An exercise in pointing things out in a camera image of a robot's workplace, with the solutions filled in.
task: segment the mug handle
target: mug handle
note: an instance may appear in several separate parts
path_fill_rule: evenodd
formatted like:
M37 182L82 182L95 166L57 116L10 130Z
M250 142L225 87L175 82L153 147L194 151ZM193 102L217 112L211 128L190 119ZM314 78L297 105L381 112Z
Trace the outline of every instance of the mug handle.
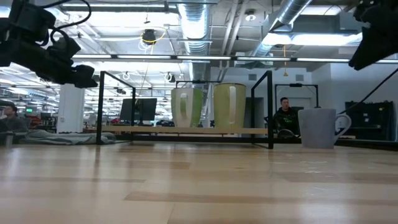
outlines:
M335 136L335 142L337 141L338 138L340 138L340 136L342 136L345 132L348 131L349 127L351 127L351 118L349 118L349 116L347 114L338 114L338 115L336 115L336 120L338 118L346 118L347 119L347 127L345 127L344 130L342 130L342 132L338 133L338 135Z
M236 114L236 87L229 87L229 123L235 123L235 114Z
M187 119L187 98L186 93L180 95L180 112L182 119Z

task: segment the blanket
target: blanket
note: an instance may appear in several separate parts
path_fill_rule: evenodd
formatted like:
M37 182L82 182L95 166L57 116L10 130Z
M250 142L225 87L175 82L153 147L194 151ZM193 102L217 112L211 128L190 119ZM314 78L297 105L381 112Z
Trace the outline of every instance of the blanket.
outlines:
M102 133L101 140L104 143L112 143L116 141L116 138L112 133ZM25 139L21 139L20 143L58 145L95 144L96 133L52 134L44 130L35 130L27 133Z

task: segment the gray mug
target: gray mug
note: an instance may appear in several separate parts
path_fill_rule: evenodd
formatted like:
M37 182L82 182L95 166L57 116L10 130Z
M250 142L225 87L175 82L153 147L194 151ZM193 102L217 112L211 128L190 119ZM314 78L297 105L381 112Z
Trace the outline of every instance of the gray mug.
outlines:
M347 126L335 136L337 118L346 118ZM303 147L333 149L337 139L351 126L351 118L336 115L335 109L309 109L298 112L301 142Z

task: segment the person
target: person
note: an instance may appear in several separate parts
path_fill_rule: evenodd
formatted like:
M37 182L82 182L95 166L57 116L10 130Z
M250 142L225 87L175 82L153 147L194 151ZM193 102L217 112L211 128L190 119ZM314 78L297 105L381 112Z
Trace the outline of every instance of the person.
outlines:
M278 131L282 129L288 129L294 134L298 134L299 131L299 116L297 111L293 110L289 105L289 99L282 97L280 99L281 107L274 115L275 125Z
M7 106L3 112L7 118L2 119L1 121L7 125L9 131L13 131L15 133L26 133L29 131L27 129L26 122L18 118L17 110L18 109L15 105Z

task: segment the mug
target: mug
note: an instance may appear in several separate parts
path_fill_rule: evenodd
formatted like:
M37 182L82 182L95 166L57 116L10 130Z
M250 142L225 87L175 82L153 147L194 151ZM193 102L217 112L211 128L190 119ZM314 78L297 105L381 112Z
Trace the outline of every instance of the mug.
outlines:
M246 86L221 83L214 88L214 120L216 128L243 128Z
M335 136L338 118L346 118L347 126ZM303 147L333 149L337 139L351 126L351 118L345 114L336 115L335 109L309 109L298 112L298 123Z
M172 90L172 115L176 127L197 127L200 122L202 92L197 88Z

